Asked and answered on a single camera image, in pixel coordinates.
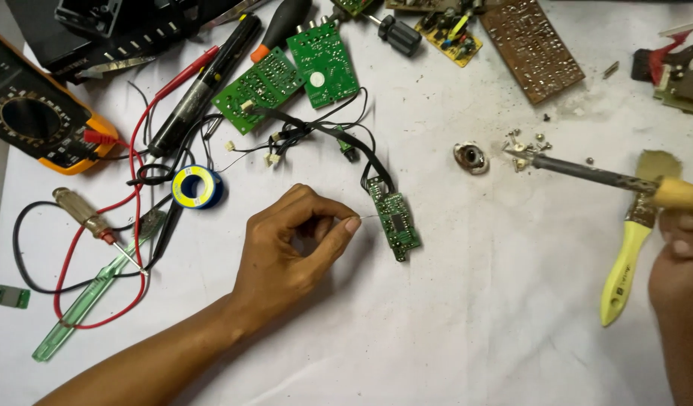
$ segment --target wooden screwdriver handle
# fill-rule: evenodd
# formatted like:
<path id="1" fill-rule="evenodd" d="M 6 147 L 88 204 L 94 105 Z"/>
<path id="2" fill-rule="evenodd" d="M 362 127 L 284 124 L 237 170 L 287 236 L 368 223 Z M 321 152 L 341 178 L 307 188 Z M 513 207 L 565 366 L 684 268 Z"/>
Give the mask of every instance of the wooden screwdriver handle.
<path id="1" fill-rule="evenodd" d="M 652 198 L 656 206 L 693 212 L 693 184 L 684 180 L 665 177 Z"/>

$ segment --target orange multimeter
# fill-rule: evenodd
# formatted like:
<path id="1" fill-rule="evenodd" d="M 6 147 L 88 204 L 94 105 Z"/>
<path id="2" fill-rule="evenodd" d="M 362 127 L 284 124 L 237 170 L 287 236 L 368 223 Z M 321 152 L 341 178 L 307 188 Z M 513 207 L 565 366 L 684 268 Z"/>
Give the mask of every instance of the orange multimeter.
<path id="1" fill-rule="evenodd" d="M 65 175 L 103 157 L 113 144 L 83 140 L 84 130 L 116 129 L 0 36 L 0 139 Z"/>

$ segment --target human hand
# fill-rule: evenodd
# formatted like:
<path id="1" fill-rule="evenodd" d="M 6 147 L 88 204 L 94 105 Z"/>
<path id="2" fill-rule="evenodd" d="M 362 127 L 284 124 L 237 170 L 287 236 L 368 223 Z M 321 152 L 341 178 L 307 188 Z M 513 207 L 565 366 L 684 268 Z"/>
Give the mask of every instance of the human hand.
<path id="1" fill-rule="evenodd" d="M 693 214 L 660 215 L 665 248 L 649 276 L 649 299 L 663 328 L 693 332 Z"/>
<path id="2" fill-rule="evenodd" d="M 340 219 L 334 227 L 334 218 Z M 241 265 L 229 304 L 257 329 L 312 291 L 343 254 L 362 221 L 354 210 L 297 183 L 246 223 Z M 302 256 L 291 245 L 299 231 L 318 246 Z"/>

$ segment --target white sticker on circuit board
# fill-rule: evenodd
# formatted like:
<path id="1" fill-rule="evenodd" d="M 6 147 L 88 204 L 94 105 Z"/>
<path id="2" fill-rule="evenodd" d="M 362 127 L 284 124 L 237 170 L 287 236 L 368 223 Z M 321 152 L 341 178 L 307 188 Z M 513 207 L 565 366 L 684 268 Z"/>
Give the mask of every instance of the white sticker on circuit board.
<path id="1" fill-rule="evenodd" d="M 324 86 L 324 74 L 321 72 L 314 72 L 311 74 L 309 77 L 309 82 L 311 82 L 311 85 L 315 88 L 321 88 Z"/>

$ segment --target blue solder spool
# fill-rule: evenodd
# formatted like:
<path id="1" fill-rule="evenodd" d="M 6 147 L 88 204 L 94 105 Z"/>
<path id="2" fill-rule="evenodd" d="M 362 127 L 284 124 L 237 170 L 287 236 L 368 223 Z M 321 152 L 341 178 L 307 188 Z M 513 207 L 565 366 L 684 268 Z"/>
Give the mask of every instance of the blue solder spool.
<path id="1" fill-rule="evenodd" d="M 197 194 L 199 182 L 203 182 L 204 191 Z M 173 177 L 171 195 L 176 203 L 187 209 L 213 208 L 224 196 L 224 182 L 216 172 L 201 165 L 189 165 Z"/>

